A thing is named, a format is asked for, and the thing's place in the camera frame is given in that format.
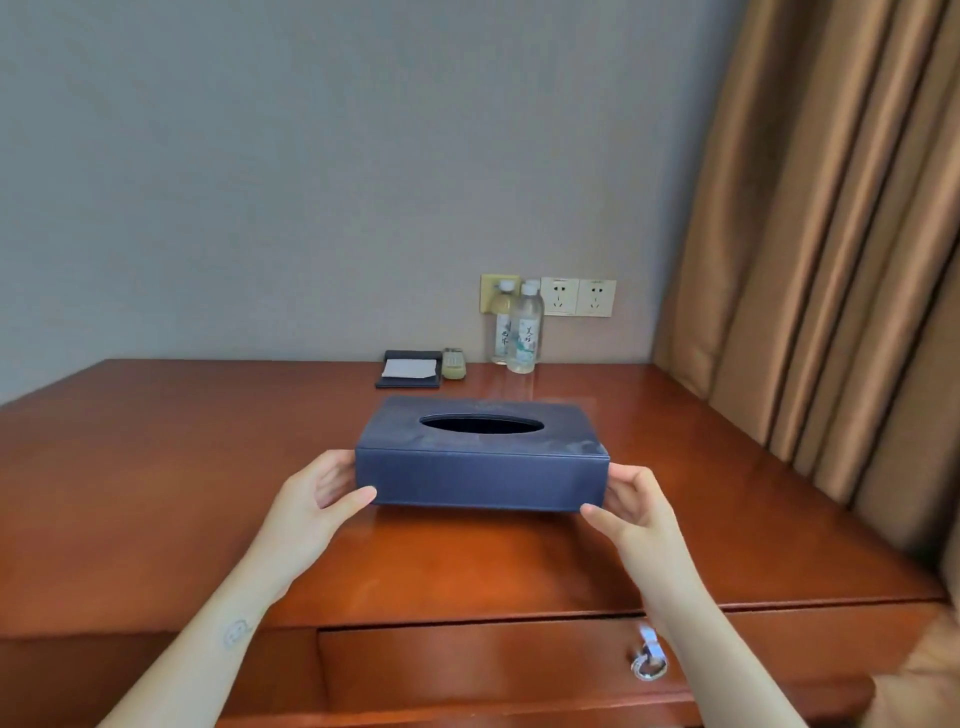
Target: wrist tattoo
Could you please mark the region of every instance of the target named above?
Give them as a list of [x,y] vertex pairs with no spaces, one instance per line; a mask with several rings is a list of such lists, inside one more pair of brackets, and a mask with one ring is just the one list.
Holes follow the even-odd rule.
[[252,632],[252,628],[245,619],[238,619],[231,624],[224,633],[224,647],[230,649]]

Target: desk drawer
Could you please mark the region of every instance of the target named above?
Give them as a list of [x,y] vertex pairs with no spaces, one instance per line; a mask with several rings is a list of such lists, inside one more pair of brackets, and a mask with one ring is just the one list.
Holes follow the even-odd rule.
[[[731,621],[804,717],[825,718],[862,712],[873,694],[869,676],[896,670],[940,609],[825,607],[745,612]],[[660,680],[631,673],[638,624],[576,619],[321,632],[328,719],[375,724],[629,708],[634,725],[696,722],[669,645],[670,668]]]

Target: drawer handle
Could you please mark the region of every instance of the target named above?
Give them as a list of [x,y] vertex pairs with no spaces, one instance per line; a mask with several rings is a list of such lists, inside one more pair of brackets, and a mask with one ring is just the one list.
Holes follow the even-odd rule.
[[643,647],[636,653],[630,670],[634,677],[646,683],[659,680],[666,674],[669,663],[657,639],[657,632],[653,627],[641,624],[640,638],[643,639]]

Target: white paper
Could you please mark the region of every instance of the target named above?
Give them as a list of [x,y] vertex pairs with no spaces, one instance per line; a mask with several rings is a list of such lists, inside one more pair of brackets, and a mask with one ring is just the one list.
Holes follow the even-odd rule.
[[401,379],[423,379],[437,373],[436,359],[387,359],[383,376],[398,376]]

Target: tissue box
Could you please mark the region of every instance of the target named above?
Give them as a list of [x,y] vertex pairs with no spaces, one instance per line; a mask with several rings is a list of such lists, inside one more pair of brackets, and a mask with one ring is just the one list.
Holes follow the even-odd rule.
[[390,397],[356,447],[376,503],[575,511],[600,505],[610,457],[570,404]]

